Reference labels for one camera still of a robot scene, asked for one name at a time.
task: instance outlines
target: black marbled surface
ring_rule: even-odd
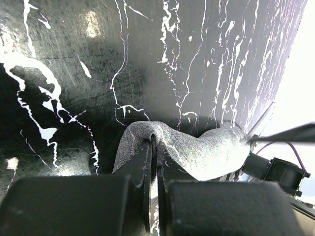
[[[197,137],[224,120],[250,130],[305,4],[2,0],[0,198],[25,176],[111,173],[137,120]]]

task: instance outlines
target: scratched surface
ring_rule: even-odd
[[[136,120],[248,131],[306,0],[2,0],[0,198],[34,175],[110,173]]]

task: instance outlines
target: gray cloth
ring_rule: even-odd
[[[162,122],[138,121],[120,140],[113,172],[132,159],[144,140],[152,142],[153,150],[163,142],[170,156],[199,181],[240,169],[250,152],[247,135],[239,128],[212,129],[195,138]]]

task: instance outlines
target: white paint streak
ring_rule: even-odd
[[[93,137],[91,130],[89,129],[88,126],[85,126],[83,124],[81,124],[76,118],[78,117],[78,115],[72,117],[70,112],[67,111],[65,108],[63,108],[59,96],[61,94],[62,88],[58,83],[58,80],[55,78],[53,72],[42,62],[34,59],[34,58],[28,58],[27,56],[24,56],[22,54],[19,53],[10,53],[10,54],[5,54],[2,55],[2,57],[0,57],[0,63],[3,63],[3,67],[6,71],[6,73],[12,77],[14,80],[16,80],[19,83],[19,91],[17,91],[16,95],[17,95],[17,100],[20,103],[20,106],[22,108],[25,108],[29,114],[29,117],[33,120],[33,122],[36,124],[38,131],[41,135],[41,138],[43,140],[46,141],[47,146],[53,145],[53,152],[54,152],[54,161],[53,161],[53,165],[58,168],[58,165],[56,164],[57,161],[57,142],[51,142],[50,140],[53,138],[54,134],[57,131],[57,128],[51,127],[51,128],[42,128],[40,126],[40,124],[37,122],[37,120],[32,116],[32,110],[30,108],[30,106],[24,102],[22,100],[22,98],[20,98],[19,93],[25,91],[25,81],[23,79],[21,79],[20,77],[14,75],[10,70],[12,68],[14,68],[15,66],[20,66],[20,67],[31,67],[31,68],[37,68],[38,70],[40,70],[40,72],[43,74],[43,76],[46,78],[46,83],[49,84],[53,84],[54,85],[54,90],[53,92],[50,92],[48,90],[46,90],[45,88],[42,87],[38,87],[39,90],[46,94],[50,99],[48,101],[43,102],[43,106],[48,108],[49,110],[53,110],[53,106],[52,106],[52,100],[55,100],[57,102],[56,104],[56,115],[59,117],[60,122],[64,123],[63,118],[59,115],[60,111],[65,111],[69,117],[71,117],[70,122],[77,122],[79,125],[81,125],[84,128],[87,128],[87,130],[90,132],[91,137]],[[93,159],[95,159],[95,163],[94,165],[97,167],[98,171],[98,149],[95,145],[95,142],[93,140],[93,146],[94,146],[94,157],[92,157]]]
[[[254,23],[253,31],[255,30],[255,27],[256,27],[258,8],[259,8],[259,0],[257,0],[257,5],[255,9],[255,23]]]
[[[229,50],[228,48],[225,49],[225,52],[224,54],[221,56],[221,64],[219,65],[218,67],[218,80],[217,80],[217,87],[216,87],[216,96],[215,96],[215,106],[214,108],[212,109],[211,111],[211,114],[209,116],[212,116],[214,117],[215,121],[217,122],[217,118],[216,118],[216,108],[217,108],[217,104],[218,104],[218,98],[219,98],[219,95],[221,94],[221,90],[219,89],[220,87],[220,83],[221,83],[221,76],[222,76],[222,71],[223,71],[223,67],[224,67],[224,55],[226,54],[227,52],[227,57],[228,58],[228,55],[229,55]]]
[[[239,36],[236,36],[235,40],[234,40],[234,44],[233,44],[233,49],[232,49],[232,53],[234,53],[235,50],[235,43],[238,40]],[[231,94],[231,90],[232,90],[232,86],[233,86],[233,76],[234,76],[234,71],[235,71],[235,64],[236,64],[236,58],[234,60],[234,55],[232,54],[232,58],[231,58],[231,68],[230,68],[230,74],[229,74],[229,80],[228,80],[228,86],[227,89],[224,93],[224,98],[223,98],[223,102],[222,102],[222,109],[223,109],[223,113],[222,113],[222,118],[221,118],[221,124],[223,124],[223,117],[224,117],[224,113],[228,113],[229,110],[226,110],[226,104],[229,100],[230,94]]]
[[[47,29],[51,29],[51,26],[50,26],[50,24],[49,24],[48,22],[43,21],[43,20],[41,20],[41,19],[38,19],[38,21],[40,21],[41,23],[43,23]]]
[[[31,55],[33,58],[36,58],[36,52],[35,48],[33,47],[32,39],[30,37],[30,31],[29,31],[29,25],[27,23],[28,20],[28,14],[31,11],[31,8],[38,10],[37,7],[32,6],[29,4],[29,0],[24,0],[24,12],[23,12],[23,17],[24,17],[24,26],[26,29],[26,34],[28,36],[28,47],[30,49]]]
[[[126,17],[126,29],[128,30],[129,29],[129,26],[128,26],[128,16],[127,16],[127,11],[126,11],[126,7],[127,7],[127,4],[126,4],[126,1],[124,0],[124,13],[125,13],[125,17]],[[119,103],[118,103],[118,100],[117,100],[117,96],[116,96],[116,92],[115,92],[115,87],[114,87],[114,81],[115,81],[115,78],[125,69],[127,63],[128,63],[128,48],[129,48],[129,44],[128,44],[128,38],[129,38],[129,32],[126,33],[126,39],[123,38],[123,21],[122,21],[122,13],[121,13],[121,10],[120,10],[120,7],[119,7],[119,4],[117,2],[117,0],[115,0],[115,3],[116,3],[116,7],[117,7],[117,10],[118,10],[118,14],[119,14],[119,19],[120,19],[120,38],[123,42],[123,47],[124,47],[124,61],[121,65],[121,67],[119,68],[119,70],[114,74],[113,78],[112,78],[112,83],[111,83],[111,86],[110,86],[110,89],[113,91],[113,94],[114,94],[114,98],[115,98],[115,118],[116,118],[116,121],[118,123],[120,123],[121,125],[123,126],[126,126],[125,124],[123,124],[121,121],[119,121],[117,119],[117,109],[122,109],[123,112],[124,112],[124,118],[126,116],[126,108],[132,108],[134,109],[135,111],[137,112],[143,112],[143,114],[146,116],[146,118],[148,119],[148,121],[150,121],[149,117],[147,116],[147,114],[145,113],[144,109],[136,109],[135,107],[133,107],[132,105],[124,105],[124,106],[121,106]]]
[[[139,14],[140,16],[143,16],[143,17],[145,17],[145,18],[147,18],[147,19],[149,20],[149,17],[143,15],[140,11],[137,11],[137,10],[133,9],[131,6],[128,6],[128,7],[129,7],[131,10],[133,10],[135,13],[137,13],[137,14]]]
[[[278,57],[278,61],[282,61],[283,57],[284,57],[284,51],[288,48],[288,45],[290,45],[287,41],[289,40],[290,36],[292,36],[292,34],[288,34],[285,32],[290,32],[291,31],[291,27],[292,27],[292,23],[293,23],[293,19],[295,15],[295,11],[297,8],[292,7],[291,4],[293,3],[293,1],[290,2],[285,2],[284,5],[281,6],[281,9],[279,10],[279,8],[277,8],[277,12],[275,14],[275,16],[273,17],[273,19],[271,20],[272,24],[268,24],[265,25],[266,28],[271,27],[272,31],[270,32],[268,39],[267,39],[267,44],[265,47],[265,52],[263,55],[263,60],[262,60],[262,65],[261,65],[261,71],[259,74],[259,82],[257,85],[257,89],[256,89],[256,97],[254,99],[254,101],[251,103],[251,107],[249,108],[248,105],[248,118],[245,124],[245,129],[247,130],[248,126],[251,123],[251,120],[253,118],[253,115],[257,109],[259,100],[261,98],[261,94],[262,92],[267,92],[268,97],[265,98],[266,102],[270,101],[271,98],[271,94],[274,94],[272,89],[272,84],[273,81],[272,79],[275,77],[275,75],[279,74],[278,73],[278,69],[279,66],[281,65],[281,63],[278,63],[277,65],[273,65],[276,66],[276,69],[269,69],[267,70],[267,63],[271,62],[271,59],[273,57],[273,54],[276,55],[276,57]],[[277,20],[281,21],[283,24],[281,26],[280,29],[280,25],[278,25],[278,30],[276,30],[275,28],[275,18],[279,18]],[[273,48],[273,45],[275,44],[275,42],[278,40],[280,35],[280,46],[277,48],[276,52],[275,49]],[[265,79],[268,78],[268,82],[267,82],[267,86],[268,90],[266,89],[266,84],[263,83],[263,81],[265,81]]]
[[[245,36],[245,28],[246,28],[246,22],[244,20],[244,23],[243,23],[243,38]],[[237,107],[237,103],[238,103],[238,99],[239,99],[239,92],[237,91],[237,89],[238,89],[238,87],[239,87],[239,85],[240,85],[240,83],[242,81],[242,78],[243,78],[243,73],[241,72],[241,70],[244,68],[244,66],[245,66],[245,64],[247,62],[247,56],[248,56],[248,54],[250,52],[250,44],[251,44],[251,42],[249,42],[249,44],[247,46],[247,51],[245,53],[245,57],[241,61],[241,66],[239,67],[238,75],[237,75],[235,86],[234,86],[234,93],[233,93],[234,98],[235,98],[234,108],[231,105],[231,110],[233,112],[232,120],[231,120],[231,126],[233,126],[233,127],[235,127],[235,119],[236,119],[236,116],[237,116],[237,109],[236,109],[236,107]]]
[[[221,28],[223,26],[223,24],[226,22],[226,18],[227,18],[227,11],[226,11],[226,8],[227,8],[227,4],[228,4],[228,0],[226,0],[226,3],[225,3],[225,8],[224,8],[224,13],[225,13],[225,18],[224,20],[221,22],[218,23],[218,26]],[[221,0],[219,1],[219,14],[221,13]]]
[[[186,112],[186,113],[182,113],[183,116],[188,116],[189,114],[193,114],[196,116],[196,121],[195,121],[195,124],[193,125],[194,127],[196,126],[197,124],[197,121],[198,121],[198,114],[196,112]]]
[[[51,29],[51,26],[50,24],[48,23],[48,19],[46,17],[43,16],[43,14],[40,14],[42,18],[45,19],[45,21],[41,20],[41,19],[38,19],[38,21],[40,21],[41,23],[44,24],[44,26],[47,28],[47,29]]]
[[[186,88],[187,88],[187,93],[185,94],[183,100],[181,101],[180,104],[176,104],[178,106],[178,111],[179,111],[179,122],[178,122],[178,125],[177,127],[180,129],[180,125],[181,125],[181,114],[182,114],[182,106],[183,106],[183,103],[186,99],[186,97],[189,95],[189,86],[188,86],[188,80],[190,78],[190,69],[191,69],[191,65],[193,63],[193,61],[195,60],[196,56],[199,54],[200,52],[200,48],[201,46],[203,45],[203,26],[204,26],[204,23],[205,23],[205,18],[206,18],[206,10],[207,10],[207,0],[204,1],[204,12],[203,12],[203,18],[202,18],[202,23],[201,23],[201,35],[200,35],[200,38],[201,38],[201,43],[198,47],[198,50],[196,52],[196,54],[194,55],[194,57],[192,58],[191,62],[190,62],[190,65],[189,65],[189,68],[188,68],[188,76],[186,78]]]
[[[222,43],[222,33],[220,33],[220,35],[219,35],[218,43],[219,43],[219,45],[221,46],[221,43]]]
[[[230,25],[228,26],[228,28],[225,32],[225,35],[224,35],[225,37],[227,37],[228,35],[230,36],[230,32],[234,28],[234,25],[235,25],[235,21],[231,21]]]
[[[80,61],[80,64],[81,64],[81,66],[82,66],[82,68],[83,68],[83,70],[84,70],[85,75],[86,75],[87,77],[89,77],[89,78],[92,78],[92,76],[91,76],[91,74],[90,74],[89,69],[87,68],[87,66],[84,65],[84,63],[81,62],[81,61]]]
[[[160,40],[163,42],[164,44],[164,53],[163,53],[163,57],[162,60],[160,61],[160,63],[166,63],[166,65],[170,66],[171,69],[174,69],[173,65],[170,65],[166,56],[166,51],[167,51],[167,43],[165,42],[166,37],[167,37],[167,32],[172,33],[176,27],[176,22],[174,22],[173,25],[169,25],[169,20],[172,17],[172,13],[170,12],[170,10],[168,9],[168,2],[163,0],[163,10],[165,11],[165,13],[167,14],[167,16],[163,17],[163,21],[162,21],[162,37],[160,38]]]

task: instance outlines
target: white veining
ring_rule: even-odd
[[[194,123],[194,127],[196,126],[197,124],[197,121],[198,121],[198,114],[196,112],[185,112],[185,113],[182,113],[183,116],[188,116],[189,114],[193,114],[196,116],[196,120],[195,120],[195,123]]]
[[[233,27],[235,26],[235,21],[231,21],[230,25],[228,26],[226,32],[225,32],[225,37],[227,37],[228,35],[230,35],[231,30],[233,29]]]
[[[174,73],[177,71],[178,65],[181,68],[179,64],[179,57],[180,57],[180,51],[181,51],[181,41],[178,38],[178,31],[179,31],[179,23],[180,18],[178,15],[178,9],[180,7],[177,0],[175,0],[175,6],[170,9],[169,7],[169,0],[163,0],[163,10],[166,14],[166,16],[163,16],[162,18],[162,25],[161,25],[161,31],[162,31],[162,37],[160,38],[160,41],[163,43],[164,52],[162,55],[161,61],[158,63],[165,63],[165,73],[168,75],[168,79],[172,82],[174,88],[173,92],[176,97],[176,106],[180,107],[180,99],[182,95],[180,94],[182,85],[185,83],[183,81],[177,81],[175,82],[173,77],[176,78],[176,75]],[[172,43],[172,48],[169,48],[166,39],[174,40]]]
[[[29,25],[27,23],[27,20],[28,20],[28,14],[29,12],[31,11],[31,8],[32,9],[36,9],[38,10],[37,7],[34,7],[33,5],[29,4],[29,0],[24,0],[24,12],[23,12],[23,17],[24,17],[24,26],[25,26],[25,29],[26,29],[26,34],[28,36],[28,47],[31,51],[31,55],[33,58],[36,58],[36,52],[35,52],[35,48],[33,46],[33,42],[32,42],[32,39],[30,37],[30,31],[29,31]]]
[[[224,67],[224,65],[226,65],[226,62],[224,62],[224,56],[226,53],[227,53],[227,56],[226,56],[226,60],[227,60],[228,56],[229,56],[228,48],[225,49],[224,54],[221,56],[221,63],[218,67],[218,80],[217,80],[217,86],[216,86],[216,96],[215,96],[215,100],[214,100],[214,107],[213,107],[211,113],[209,114],[210,117],[214,117],[216,122],[217,122],[217,120],[216,120],[216,108],[217,108],[219,96],[221,94],[220,83],[221,83],[221,76],[222,76],[222,72],[223,72],[223,67]]]
[[[21,66],[21,67],[31,67],[31,68],[37,68],[42,75],[46,78],[46,83],[47,84],[53,84],[54,85],[54,90],[52,92],[46,90],[45,88],[38,87],[39,90],[46,94],[49,97],[48,101],[43,102],[43,106],[45,108],[48,108],[49,110],[53,111],[53,105],[52,105],[52,100],[55,100],[57,102],[56,104],[56,115],[58,116],[59,120],[61,123],[64,123],[63,118],[59,115],[60,111],[65,111],[69,117],[71,118],[70,122],[76,122],[79,125],[81,125],[83,128],[86,128],[91,137],[93,138],[93,134],[91,132],[91,129],[86,126],[81,124],[76,118],[79,115],[72,116],[69,111],[67,111],[61,104],[60,101],[60,94],[62,91],[61,86],[58,83],[58,80],[55,78],[53,72],[42,62],[38,61],[37,59],[34,58],[28,58],[27,56],[24,56],[20,53],[10,53],[10,54],[5,54],[0,57],[0,62],[3,63],[4,69],[6,73],[12,77],[14,80],[16,80],[19,84],[19,90],[17,91],[17,100],[20,103],[20,106],[24,109],[27,110],[29,117],[33,120],[33,122],[36,124],[38,131],[41,135],[41,138],[46,141],[47,146],[53,145],[53,153],[54,153],[54,160],[53,160],[53,165],[58,168],[59,166],[56,164],[57,162],[57,147],[58,143],[55,141],[51,141],[53,138],[54,134],[57,132],[57,128],[55,127],[50,127],[50,128],[42,128],[41,125],[37,122],[37,120],[33,117],[32,115],[32,110],[30,106],[22,100],[22,98],[19,96],[19,93],[24,92],[26,85],[25,81],[21,79],[20,77],[14,75],[10,70],[14,68],[15,66]],[[96,166],[96,171],[98,171],[98,149],[95,145],[95,141],[93,140],[93,146],[94,146],[94,152],[95,155],[92,157],[92,159],[95,159],[94,165]]]
[[[228,5],[228,0],[226,0],[226,3],[225,3],[225,8],[224,8],[224,20],[222,22],[219,22],[218,23],[218,26],[219,28],[221,28],[223,26],[223,24],[226,22],[226,19],[227,19],[227,5]],[[221,14],[221,0],[219,1],[219,14]]]
[[[128,39],[129,39],[129,25],[128,25],[128,15],[127,15],[127,3],[125,0],[123,0],[124,2],[124,13],[125,13],[125,18],[126,18],[126,24],[123,24],[123,15],[121,13],[121,9],[119,7],[119,4],[117,2],[117,0],[115,0],[115,3],[116,3],[116,7],[117,7],[117,10],[118,10],[118,15],[119,15],[119,19],[120,19],[120,38],[123,42],[123,47],[124,47],[124,61],[121,65],[121,67],[119,68],[119,70],[114,74],[113,78],[112,78],[112,82],[111,82],[111,86],[110,86],[110,89],[113,91],[113,95],[114,95],[114,99],[115,99],[115,119],[118,123],[120,123],[121,125],[123,126],[126,126],[125,124],[123,124],[120,120],[117,119],[117,109],[122,109],[123,110],[123,113],[124,113],[124,118],[126,116],[126,108],[132,108],[134,109],[135,111],[137,112],[142,112],[144,114],[144,116],[148,119],[148,121],[150,121],[149,117],[147,116],[147,114],[145,113],[144,109],[137,109],[135,108],[134,106],[132,105],[120,105],[118,103],[118,100],[117,100],[117,96],[116,96],[116,91],[115,91],[115,86],[114,86],[114,82],[115,82],[115,78],[117,76],[120,75],[120,73],[123,72],[123,70],[125,69],[126,65],[128,64],[128,49],[129,49],[129,42],[128,42]]]
[[[242,27],[243,33],[244,33],[243,37],[245,35],[245,28],[246,28],[246,24],[245,24],[245,20],[244,20],[244,24],[243,24],[243,27]],[[239,53],[239,50],[240,50],[242,42],[243,42],[243,39],[237,46],[237,54]],[[242,81],[242,78],[243,78],[243,73],[242,73],[243,71],[242,71],[242,69],[246,65],[247,56],[248,56],[249,52],[250,52],[250,42],[247,45],[247,51],[245,53],[244,59],[241,61],[241,66],[239,67],[238,75],[237,75],[236,81],[235,81],[234,92],[233,92],[234,98],[235,98],[235,104],[234,104],[234,107],[233,107],[233,105],[231,105],[231,107],[230,107],[232,112],[233,112],[232,121],[231,121],[231,126],[232,127],[235,127],[235,119],[236,119],[236,116],[237,116],[237,109],[236,109],[236,107],[237,107],[237,103],[238,103],[238,99],[239,99],[239,92],[237,91],[237,89],[238,89],[238,87],[239,87],[239,85],[240,85],[240,83]]]
[[[43,14],[40,14],[40,15],[41,15],[41,17],[42,17],[45,21],[43,21],[43,20],[41,20],[41,19],[38,19],[38,21],[40,21],[41,23],[43,23],[44,26],[45,26],[47,29],[51,29],[51,26],[50,26],[50,24],[48,23],[48,19],[47,19],[46,17],[44,17]]]
[[[80,64],[81,64],[81,66],[82,66],[82,68],[83,68],[83,70],[84,70],[85,75],[86,75],[87,77],[89,77],[89,78],[92,78],[92,76],[91,76],[91,74],[90,74],[89,69],[87,68],[87,66],[84,65],[84,63],[81,62],[81,61],[80,61]]]
[[[206,18],[206,11],[207,11],[207,0],[204,1],[204,11],[203,11],[203,18],[202,18],[202,23],[201,23],[201,34],[200,34],[201,43],[200,43],[200,45],[199,45],[199,47],[198,47],[198,50],[197,50],[196,54],[193,56],[193,58],[192,58],[192,60],[191,60],[191,62],[190,62],[190,64],[189,64],[189,68],[188,68],[188,76],[187,76],[186,82],[185,82],[186,89],[187,89],[187,93],[185,94],[183,100],[182,100],[180,103],[177,103],[177,104],[176,104],[176,106],[179,108],[178,111],[179,111],[179,114],[180,114],[180,116],[179,116],[179,122],[178,122],[178,124],[177,124],[178,129],[180,129],[180,125],[181,125],[182,106],[183,106],[183,103],[184,103],[186,97],[187,97],[187,96],[189,95],[189,93],[190,93],[189,86],[188,86],[188,81],[189,81],[189,79],[190,79],[191,65],[192,65],[192,63],[194,62],[194,60],[195,60],[195,58],[197,57],[197,55],[199,54],[200,48],[201,48],[201,46],[203,45],[203,33],[204,33],[204,32],[203,32],[203,31],[204,31],[203,27],[204,27],[205,18]]]
[[[139,14],[140,16],[143,16],[143,17],[145,17],[145,18],[147,18],[147,19],[149,20],[149,17],[143,15],[140,11],[137,11],[137,10],[133,9],[131,6],[128,6],[128,7],[129,7],[131,10],[133,10],[135,13],[137,13],[137,14]]]

